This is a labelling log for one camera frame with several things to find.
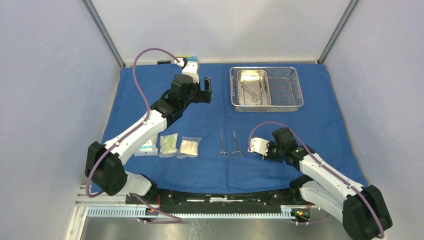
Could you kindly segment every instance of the white wall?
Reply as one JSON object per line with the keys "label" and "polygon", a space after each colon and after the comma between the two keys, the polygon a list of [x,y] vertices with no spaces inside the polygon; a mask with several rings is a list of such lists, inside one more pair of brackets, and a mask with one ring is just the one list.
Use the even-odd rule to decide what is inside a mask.
{"label": "white wall", "polygon": [[423,238],[423,13],[422,0],[360,1],[326,61],[362,171],[393,219],[391,240]]}
{"label": "white wall", "polygon": [[80,0],[2,0],[0,239],[64,239],[118,66]]}
{"label": "white wall", "polygon": [[[164,48],[202,62],[317,60],[349,0],[93,0],[125,62]],[[160,52],[140,62],[164,59]]]}

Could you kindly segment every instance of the sterile package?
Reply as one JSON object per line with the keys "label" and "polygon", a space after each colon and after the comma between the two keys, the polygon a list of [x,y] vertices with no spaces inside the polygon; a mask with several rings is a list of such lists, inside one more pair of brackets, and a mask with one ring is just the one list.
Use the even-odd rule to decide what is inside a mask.
{"label": "sterile package", "polygon": [[159,157],[169,158],[177,154],[178,133],[172,135],[160,136],[160,152]]}
{"label": "sterile package", "polygon": [[137,151],[134,152],[134,156],[157,156],[158,148],[156,147],[156,142],[158,141],[158,135],[150,138],[145,144],[143,144]]}
{"label": "sterile package", "polygon": [[176,155],[177,159],[195,158],[199,155],[199,144],[201,137],[182,137],[179,152]]}

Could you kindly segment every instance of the metal tray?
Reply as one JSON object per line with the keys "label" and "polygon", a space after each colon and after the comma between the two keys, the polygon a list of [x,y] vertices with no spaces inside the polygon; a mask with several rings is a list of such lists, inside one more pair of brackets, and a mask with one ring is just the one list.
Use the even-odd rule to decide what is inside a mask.
{"label": "metal tray", "polygon": [[233,67],[230,84],[238,112],[295,112],[304,105],[294,67]]}
{"label": "metal tray", "polygon": [[240,105],[271,105],[270,85],[264,70],[240,70],[237,73]]}

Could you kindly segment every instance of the surgical scissors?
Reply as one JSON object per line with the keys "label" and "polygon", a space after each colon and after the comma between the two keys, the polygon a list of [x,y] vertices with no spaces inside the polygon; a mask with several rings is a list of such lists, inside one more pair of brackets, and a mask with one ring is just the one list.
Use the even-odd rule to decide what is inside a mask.
{"label": "surgical scissors", "polygon": [[223,132],[221,132],[221,150],[216,153],[216,157],[220,158],[221,154],[224,154],[224,157],[226,158],[228,158],[228,156],[230,155],[230,153],[225,151],[224,149],[224,133]]}
{"label": "surgical scissors", "polygon": [[232,135],[234,135],[234,151],[232,151],[229,155],[232,158],[236,157],[237,153],[240,153],[240,156],[244,158],[246,156],[245,151],[240,151],[239,143],[237,142],[236,132],[233,130]]}
{"label": "surgical scissors", "polygon": [[252,102],[256,103],[256,105],[262,105],[261,96],[256,95],[256,93],[252,91],[250,87],[246,86],[244,82],[241,82],[240,85],[244,90],[246,90],[248,94],[252,96]]}

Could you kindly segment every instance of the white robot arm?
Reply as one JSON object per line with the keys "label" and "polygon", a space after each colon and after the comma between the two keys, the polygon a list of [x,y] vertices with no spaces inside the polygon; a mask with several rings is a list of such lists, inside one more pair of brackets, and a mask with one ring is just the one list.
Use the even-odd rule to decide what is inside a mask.
{"label": "white robot arm", "polygon": [[264,160],[285,161],[304,174],[290,183],[294,199],[314,203],[333,215],[352,239],[373,239],[380,233],[377,222],[361,197],[375,212],[383,230],[393,225],[378,188],[373,185],[364,187],[341,174],[312,148],[298,145],[286,127],[273,131],[272,136],[275,142],[252,138],[248,151],[260,154]]}
{"label": "white robot arm", "polygon": [[197,61],[185,58],[180,62],[183,63],[181,66],[183,74],[176,75],[170,89],[151,105],[148,119],[146,113],[120,135],[104,144],[95,141],[88,147],[85,165],[87,177],[100,157],[107,149],[111,149],[101,160],[91,179],[106,194],[112,196],[118,192],[125,192],[144,196],[152,186],[151,182],[142,175],[125,171],[125,163],[141,145],[181,118],[191,103],[211,102],[210,79],[205,77],[204,90],[201,90]]}

